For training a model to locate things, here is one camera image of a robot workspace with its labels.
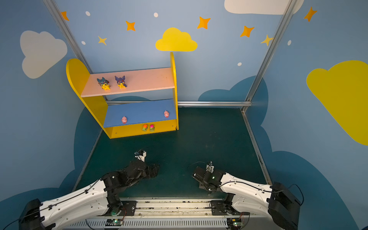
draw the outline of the pink pig toy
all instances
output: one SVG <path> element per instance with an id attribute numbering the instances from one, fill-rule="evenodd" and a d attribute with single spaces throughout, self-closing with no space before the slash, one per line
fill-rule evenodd
<path id="1" fill-rule="evenodd" d="M 125 124 L 128 121 L 128 119 L 124 116 L 124 117 L 122 117 L 121 121 L 122 121 L 123 124 Z"/>

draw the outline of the dark green floor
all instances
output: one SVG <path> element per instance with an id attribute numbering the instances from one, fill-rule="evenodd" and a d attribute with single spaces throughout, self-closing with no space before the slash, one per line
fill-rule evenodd
<path id="1" fill-rule="evenodd" d="M 178 131 L 109 139 L 103 132 L 77 189 L 107 172 L 126 167 L 134 152 L 147 151 L 147 164 L 159 163 L 156 178 L 127 188 L 121 197 L 220 198 L 198 188 L 191 176 L 197 161 L 212 161 L 216 169 L 265 184 L 265 179 L 239 109 L 179 108 Z"/>

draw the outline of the pink shelf board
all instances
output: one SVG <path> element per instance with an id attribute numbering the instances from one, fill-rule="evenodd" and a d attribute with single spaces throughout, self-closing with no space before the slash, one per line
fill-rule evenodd
<path id="1" fill-rule="evenodd" d="M 125 76 L 125 84 L 127 87 L 120 89 L 116 83 L 115 76 Z M 98 84 L 97 78 L 102 79 L 102 77 L 110 82 L 110 90 L 103 90 Z M 83 89 L 81 97 L 84 98 L 119 93 L 172 89 L 174 87 L 175 85 L 173 75 L 171 74 L 171 68 L 91 74 Z"/>

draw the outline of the yellow shelf side panel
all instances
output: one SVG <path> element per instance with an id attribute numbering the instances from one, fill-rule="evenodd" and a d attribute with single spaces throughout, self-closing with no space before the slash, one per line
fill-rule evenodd
<path id="1" fill-rule="evenodd" d="M 171 63 L 171 72 L 174 78 L 174 85 L 173 88 L 173 98 L 175 101 L 175 110 L 176 110 L 176 130 L 179 130 L 179 115 L 178 115 L 178 88 L 176 84 L 176 68 L 175 68 L 175 60 L 174 60 L 174 53 L 170 52 L 170 63 Z"/>
<path id="2" fill-rule="evenodd" d="M 95 96 L 83 98 L 81 97 L 81 93 L 86 85 L 90 73 L 88 72 L 86 66 L 78 59 L 70 59 L 67 62 L 66 73 L 68 77 L 68 81 L 76 95 L 83 102 L 92 116 L 96 119 L 97 123 L 101 126 L 104 132 L 111 138 L 112 130 L 106 130 L 103 127 L 103 123 L 105 122 L 106 112 L 107 112 L 107 103 L 103 96 Z"/>

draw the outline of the white cloud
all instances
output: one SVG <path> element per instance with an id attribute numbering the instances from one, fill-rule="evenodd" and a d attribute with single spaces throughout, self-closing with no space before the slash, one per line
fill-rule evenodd
<path id="1" fill-rule="evenodd" d="M 303 5 L 298 0 L 293 13 Z M 234 14 L 284 14 L 289 0 L 225 0 L 225 9 Z"/>
<path id="2" fill-rule="evenodd" d="M 63 40 L 55 39 L 48 32 L 24 31 L 21 35 L 21 49 L 25 56 L 23 72 L 32 79 L 40 77 L 67 54 Z"/>

